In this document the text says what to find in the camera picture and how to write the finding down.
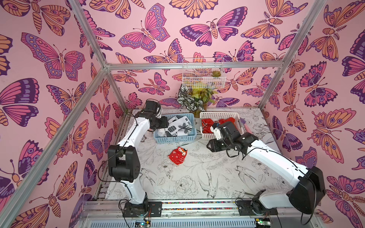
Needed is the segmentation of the plain white sock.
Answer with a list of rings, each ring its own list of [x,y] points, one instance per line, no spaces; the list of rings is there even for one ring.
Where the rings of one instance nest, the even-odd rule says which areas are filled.
[[[166,129],[158,129],[157,130],[158,137],[167,137]]]

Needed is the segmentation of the white plastic basket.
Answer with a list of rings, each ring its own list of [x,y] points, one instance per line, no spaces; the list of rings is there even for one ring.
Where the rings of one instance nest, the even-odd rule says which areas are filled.
[[[220,125],[220,123],[218,122],[220,119],[227,119],[233,117],[235,119],[235,127],[236,129],[243,134],[245,131],[243,129],[243,125],[241,124],[240,121],[240,116],[238,113],[234,113],[234,112],[201,112],[200,113],[200,119],[212,119],[214,121],[213,125]],[[202,133],[202,126],[200,127],[200,131],[202,134],[202,138],[203,139],[215,139],[215,134],[204,134]]]

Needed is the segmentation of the light blue plastic basket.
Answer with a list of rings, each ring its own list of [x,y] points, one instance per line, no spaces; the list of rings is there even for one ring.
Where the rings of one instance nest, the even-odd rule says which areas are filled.
[[[195,140],[197,130],[195,118],[192,113],[163,115],[168,120],[168,127],[156,130],[154,139],[158,144],[192,142]]]

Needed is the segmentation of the white sock chevron pattern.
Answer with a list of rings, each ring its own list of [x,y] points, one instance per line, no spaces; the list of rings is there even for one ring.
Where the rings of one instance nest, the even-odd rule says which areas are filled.
[[[177,116],[178,120],[166,128],[168,136],[187,136],[193,130],[193,125],[187,116]]]

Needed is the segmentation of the red snowflake sock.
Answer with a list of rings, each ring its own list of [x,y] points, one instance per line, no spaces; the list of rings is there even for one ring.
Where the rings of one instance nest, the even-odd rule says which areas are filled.
[[[180,165],[184,162],[187,156],[187,150],[181,147],[174,149],[169,155],[168,158],[176,165]]]

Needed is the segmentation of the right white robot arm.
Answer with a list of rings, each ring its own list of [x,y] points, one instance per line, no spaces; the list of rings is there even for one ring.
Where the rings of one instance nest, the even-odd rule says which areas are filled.
[[[215,153],[234,150],[243,157],[252,157],[289,183],[291,189],[259,191],[252,199],[251,208],[260,215],[273,208],[295,208],[302,214],[312,215],[326,194],[323,172],[313,166],[308,168],[268,147],[251,133],[241,134],[232,122],[211,126],[215,139],[207,148]]]

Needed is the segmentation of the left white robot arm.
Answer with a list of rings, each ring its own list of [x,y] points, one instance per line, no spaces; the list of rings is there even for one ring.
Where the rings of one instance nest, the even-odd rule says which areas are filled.
[[[107,150],[108,174],[124,186],[133,207],[148,208],[148,196],[139,180],[141,164],[137,149],[146,132],[168,127],[168,120],[161,112],[157,101],[147,100],[144,109],[132,116],[133,125],[124,138]]]

